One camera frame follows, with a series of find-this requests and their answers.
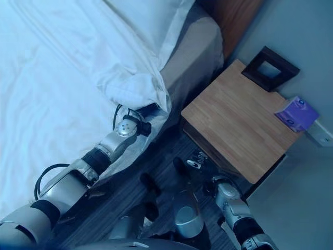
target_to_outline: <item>white bed sheet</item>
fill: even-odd
[[[171,102],[156,58],[100,0],[2,1],[0,17],[3,218],[33,200],[46,167],[73,162],[111,132],[117,103],[132,109],[157,103],[160,109],[146,118],[149,138],[140,136],[101,178],[141,154]]]

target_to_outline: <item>silver robot arm segment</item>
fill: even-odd
[[[36,202],[15,210],[0,221],[0,242],[23,246],[43,242],[59,218],[86,194],[137,136],[150,133],[149,123],[125,115],[113,132],[50,180]]]
[[[233,230],[242,250],[278,250],[272,239],[255,221],[240,193],[225,179],[214,177],[217,185],[215,202],[228,226]]]

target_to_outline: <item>dark floor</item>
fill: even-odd
[[[176,189],[177,174],[172,161],[178,156],[183,160],[193,157],[198,147],[182,132],[174,128],[164,133],[150,145],[144,154],[130,167],[115,174],[108,182],[95,190],[95,197],[79,203],[69,220],[58,225],[50,244],[73,247],[105,240],[117,219],[130,207],[138,204],[145,194],[139,176],[148,172],[162,188],[158,197],[159,218],[143,229],[142,238],[161,234],[173,229],[172,196]],[[214,169],[208,160],[205,166]],[[224,231],[217,225],[220,210],[210,197],[201,191],[202,175],[192,169],[191,175],[199,200],[199,206],[210,233],[212,249],[234,249]],[[234,177],[243,192],[251,186],[243,178]]]

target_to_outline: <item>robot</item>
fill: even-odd
[[[114,130],[91,151],[64,168],[40,191],[39,185],[47,172],[45,171],[36,184],[36,201],[0,220],[0,243],[16,246],[36,246],[43,243],[59,219],[86,195],[99,176],[127,147],[138,136],[148,136],[150,133],[151,124],[143,122],[140,115],[125,115]],[[110,240],[76,249],[209,249],[208,231],[191,190],[186,166],[180,159],[175,159],[174,164],[184,180],[184,188],[173,199],[176,232],[138,239],[144,218],[154,221],[158,217],[156,197],[160,194],[160,189],[149,175],[144,174],[141,181],[147,188],[147,195],[141,204],[131,208],[119,219],[110,234]],[[256,223],[249,207],[241,200],[240,193],[232,183],[223,177],[213,176],[205,190],[221,209],[224,220],[235,233],[242,250],[277,250],[271,238]]]

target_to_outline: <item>wooden headboard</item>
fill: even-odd
[[[228,58],[241,40],[264,0],[200,1],[221,28],[223,55]]]

